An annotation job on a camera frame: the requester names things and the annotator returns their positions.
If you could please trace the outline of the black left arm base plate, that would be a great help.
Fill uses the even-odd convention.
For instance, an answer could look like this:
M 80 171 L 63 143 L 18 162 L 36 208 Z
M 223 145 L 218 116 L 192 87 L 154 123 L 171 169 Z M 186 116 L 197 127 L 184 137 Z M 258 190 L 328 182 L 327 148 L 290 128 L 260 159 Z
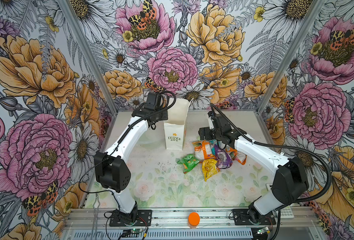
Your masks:
M 152 210 L 133 210 L 130 214 L 124 214 L 114 210 L 109 217 L 110 227 L 149 227 L 152 222 Z

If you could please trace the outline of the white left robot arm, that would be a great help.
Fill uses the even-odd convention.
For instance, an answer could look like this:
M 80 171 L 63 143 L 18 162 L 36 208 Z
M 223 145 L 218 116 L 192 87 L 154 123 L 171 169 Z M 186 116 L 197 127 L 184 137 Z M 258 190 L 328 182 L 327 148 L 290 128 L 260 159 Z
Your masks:
M 95 154 L 96 181 L 117 203 L 110 217 L 111 227 L 134 226 L 138 221 L 149 225 L 138 212 L 138 204 L 128 189 L 132 174 L 127 162 L 141 136 L 149 128 L 154 130 L 157 122 L 168 119 L 168 110 L 176 100 L 176 95 L 170 91 L 149 93 L 146 101 L 132 112 L 128 125 L 115 143 L 105 152 Z

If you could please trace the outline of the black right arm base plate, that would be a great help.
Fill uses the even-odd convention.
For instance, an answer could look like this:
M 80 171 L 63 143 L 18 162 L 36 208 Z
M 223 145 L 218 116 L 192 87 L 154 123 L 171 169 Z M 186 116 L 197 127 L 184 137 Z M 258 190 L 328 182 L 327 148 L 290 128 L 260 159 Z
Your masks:
M 229 214 L 229 219 L 233 220 L 236 226 L 273 226 L 276 224 L 272 212 L 263 216 L 251 209 L 233 209 Z

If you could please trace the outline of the green snack packet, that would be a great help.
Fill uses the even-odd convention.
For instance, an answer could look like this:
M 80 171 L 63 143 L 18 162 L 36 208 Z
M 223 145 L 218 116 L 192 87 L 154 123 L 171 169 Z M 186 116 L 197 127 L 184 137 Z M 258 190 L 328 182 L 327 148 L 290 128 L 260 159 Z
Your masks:
M 183 173 L 187 174 L 191 170 L 193 170 L 198 164 L 200 160 L 196 158 L 194 154 L 186 155 L 185 157 L 181 158 L 177 161 L 177 164 L 183 165 Z

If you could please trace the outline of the yellow snack packet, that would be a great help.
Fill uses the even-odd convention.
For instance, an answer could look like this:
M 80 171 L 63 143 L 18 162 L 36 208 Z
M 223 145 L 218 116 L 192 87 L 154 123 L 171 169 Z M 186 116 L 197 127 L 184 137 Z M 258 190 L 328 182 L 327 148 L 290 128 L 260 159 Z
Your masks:
M 202 163 L 202 171 L 204 175 L 205 182 L 220 172 L 220 169 L 217 167 L 217 160 L 215 159 L 206 159 Z

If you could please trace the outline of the white paper bag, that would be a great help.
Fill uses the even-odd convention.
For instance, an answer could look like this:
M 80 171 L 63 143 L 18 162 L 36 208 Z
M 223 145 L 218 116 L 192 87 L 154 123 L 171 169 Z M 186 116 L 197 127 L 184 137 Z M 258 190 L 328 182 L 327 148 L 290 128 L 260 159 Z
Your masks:
M 175 104 L 168 110 L 168 119 L 164 121 L 167 150 L 183 150 L 190 104 L 186 99 L 177 99 Z

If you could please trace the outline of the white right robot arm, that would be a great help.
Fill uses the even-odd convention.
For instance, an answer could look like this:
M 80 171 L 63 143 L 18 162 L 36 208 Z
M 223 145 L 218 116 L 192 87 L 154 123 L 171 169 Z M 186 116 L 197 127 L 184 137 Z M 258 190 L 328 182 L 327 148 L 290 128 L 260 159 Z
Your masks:
M 274 177 L 268 193 L 249 205 L 251 223 L 261 223 L 272 211 L 291 205 L 308 189 L 305 166 L 300 158 L 289 158 L 257 142 L 232 124 L 225 114 L 210 111 L 208 118 L 209 126 L 199 130 L 201 140 L 217 140 L 232 147 L 255 160 Z

